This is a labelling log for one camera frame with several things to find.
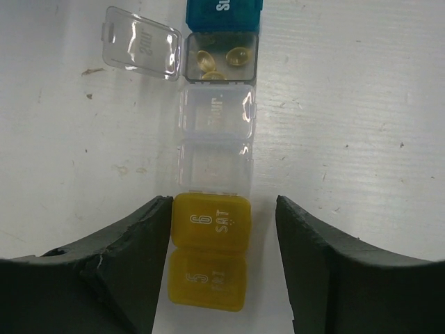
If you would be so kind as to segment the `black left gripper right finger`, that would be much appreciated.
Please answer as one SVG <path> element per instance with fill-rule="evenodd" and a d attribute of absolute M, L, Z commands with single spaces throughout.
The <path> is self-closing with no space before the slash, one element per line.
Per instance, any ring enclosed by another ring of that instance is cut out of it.
<path fill-rule="evenodd" d="M 444 263 L 368 244 L 285 196 L 275 222 L 295 333 L 443 333 Z"/>

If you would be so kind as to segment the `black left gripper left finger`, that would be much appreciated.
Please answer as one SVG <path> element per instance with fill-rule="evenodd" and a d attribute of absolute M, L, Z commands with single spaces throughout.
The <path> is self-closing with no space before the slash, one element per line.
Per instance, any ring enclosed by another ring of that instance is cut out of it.
<path fill-rule="evenodd" d="M 44 255 L 1 261 L 2 333 L 151 333 L 172 198 Z"/>

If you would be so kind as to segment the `weekly pill organizer strip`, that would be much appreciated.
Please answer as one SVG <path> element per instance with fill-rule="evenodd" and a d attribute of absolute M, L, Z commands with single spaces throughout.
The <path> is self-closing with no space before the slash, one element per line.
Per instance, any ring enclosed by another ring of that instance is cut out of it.
<path fill-rule="evenodd" d="M 257 116 L 261 1 L 188 1 L 188 35 L 111 6 L 102 27 L 107 65 L 166 81 L 180 95 L 177 181 L 172 204 L 168 295 L 173 303 L 237 312 L 245 303 L 245 254 L 252 229 L 248 200 Z M 252 51 L 227 64 L 235 47 Z M 196 54 L 209 52 L 226 80 L 201 80 Z"/>

